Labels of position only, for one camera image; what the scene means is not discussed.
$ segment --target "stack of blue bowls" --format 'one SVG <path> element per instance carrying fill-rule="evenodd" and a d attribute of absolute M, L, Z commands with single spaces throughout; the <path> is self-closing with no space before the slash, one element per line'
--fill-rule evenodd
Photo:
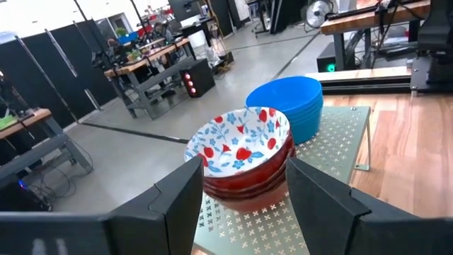
<path fill-rule="evenodd" d="M 259 86 L 246 99 L 247 107 L 271 107 L 284 113 L 291 125 L 295 144 L 310 140 L 319 130 L 323 108 L 321 83 L 294 76 Z"/>

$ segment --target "white wall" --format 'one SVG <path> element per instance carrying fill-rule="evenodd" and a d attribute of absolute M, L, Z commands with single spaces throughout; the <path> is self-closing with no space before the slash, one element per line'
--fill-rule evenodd
<path fill-rule="evenodd" d="M 134 0 L 140 15 L 148 5 L 153 9 L 165 6 L 167 0 Z M 98 20 L 124 13 L 136 30 L 139 18 L 130 0 L 79 0 L 87 19 Z M 83 21 L 73 0 L 9 0 L 0 4 L 0 31 L 12 31 L 19 37 L 43 33 Z"/>

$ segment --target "stack of bowls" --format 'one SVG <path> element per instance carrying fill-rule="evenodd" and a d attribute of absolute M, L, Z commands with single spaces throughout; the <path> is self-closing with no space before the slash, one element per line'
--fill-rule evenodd
<path fill-rule="evenodd" d="M 246 99 L 247 107 L 270 107 L 284 113 L 296 145 L 310 140 L 319 130 L 323 93 L 319 81 L 294 76 L 259 86 Z"/>
<path fill-rule="evenodd" d="M 202 126 L 184 159 L 202 157 L 205 193 L 241 212 L 278 203 L 287 191 L 286 161 L 295 153 L 289 121 L 278 110 L 252 107 Z"/>

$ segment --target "black room divider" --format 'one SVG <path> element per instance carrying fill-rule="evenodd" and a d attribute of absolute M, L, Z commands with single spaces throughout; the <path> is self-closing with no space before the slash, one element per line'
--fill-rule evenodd
<path fill-rule="evenodd" d="M 23 38 L 23 42 L 76 118 L 82 118 L 95 109 L 85 89 L 88 89 L 101 105 L 114 99 L 116 94 L 110 82 L 100 69 L 91 66 L 91 52 L 100 50 L 93 34 L 102 40 L 101 32 L 94 21 L 68 25 L 50 32 L 74 67 L 76 76 L 68 68 L 47 33 Z M 30 106 L 49 108 L 62 127 L 75 121 L 17 40 L 0 45 L 0 70 Z M 42 140 L 42 134 L 35 133 L 34 129 L 32 131 L 37 137 L 35 142 Z"/>

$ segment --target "gray floor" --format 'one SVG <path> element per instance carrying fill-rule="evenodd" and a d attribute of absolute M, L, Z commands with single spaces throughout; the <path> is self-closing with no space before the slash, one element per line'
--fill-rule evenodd
<path fill-rule="evenodd" d="M 275 77 L 314 34 L 289 28 L 279 35 L 260 35 L 256 39 L 248 26 L 226 39 L 225 45 L 233 49 L 234 67 L 203 97 L 188 98 L 153 121 L 144 113 L 132 119 L 117 102 L 87 122 L 189 139 L 212 117 L 243 107 L 249 92 Z M 316 57 L 331 41 L 330 36 L 317 36 L 280 77 L 316 72 Z M 71 129 L 69 135 L 91 155 L 96 170 L 75 179 L 75 194 L 57 200 L 56 211 L 107 212 L 150 188 L 183 163 L 184 144 L 85 125 Z M 81 174 L 77 166 L 62 167 L 62 171 Z M 58 192 L 67 189 L 67 182 L 58 172 L 46 176 L 46 182 Z"/>

